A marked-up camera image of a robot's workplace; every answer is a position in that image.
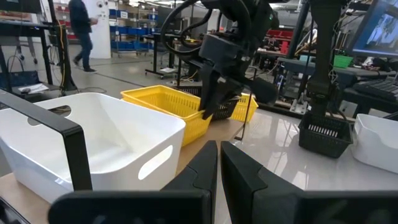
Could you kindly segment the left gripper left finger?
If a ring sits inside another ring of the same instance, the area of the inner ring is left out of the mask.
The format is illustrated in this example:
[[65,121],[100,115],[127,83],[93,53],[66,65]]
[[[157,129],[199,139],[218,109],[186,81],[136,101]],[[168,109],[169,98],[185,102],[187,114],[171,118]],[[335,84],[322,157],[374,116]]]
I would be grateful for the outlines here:
[[218,148],[208,141],[163,191],[180,196],[167,206],[163,223],[214,223]]

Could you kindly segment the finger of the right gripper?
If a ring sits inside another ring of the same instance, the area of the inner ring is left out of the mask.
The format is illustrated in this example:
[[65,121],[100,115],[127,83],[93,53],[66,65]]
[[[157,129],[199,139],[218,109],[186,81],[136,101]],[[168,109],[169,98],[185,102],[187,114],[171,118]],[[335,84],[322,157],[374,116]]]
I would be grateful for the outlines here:
[[219,73],[209,63],[204,63],[200,69],[202,79],[200,111],[204,111],[202,119],[206,120],[219,107],[216,88],[218,87]]
[[221,91],[223,92],[223,100],[230,100],[236,95],[240,95],[244,89],[245,86],[243,84],[234,80],[226,80],[221,87]]

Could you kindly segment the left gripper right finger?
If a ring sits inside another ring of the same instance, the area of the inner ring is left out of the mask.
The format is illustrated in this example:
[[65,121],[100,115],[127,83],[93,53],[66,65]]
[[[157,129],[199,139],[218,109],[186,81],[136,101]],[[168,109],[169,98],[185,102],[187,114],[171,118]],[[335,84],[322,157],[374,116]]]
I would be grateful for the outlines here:
[[228,141],[221,143],[221,175],[233,223],[298,223],[300,189]]

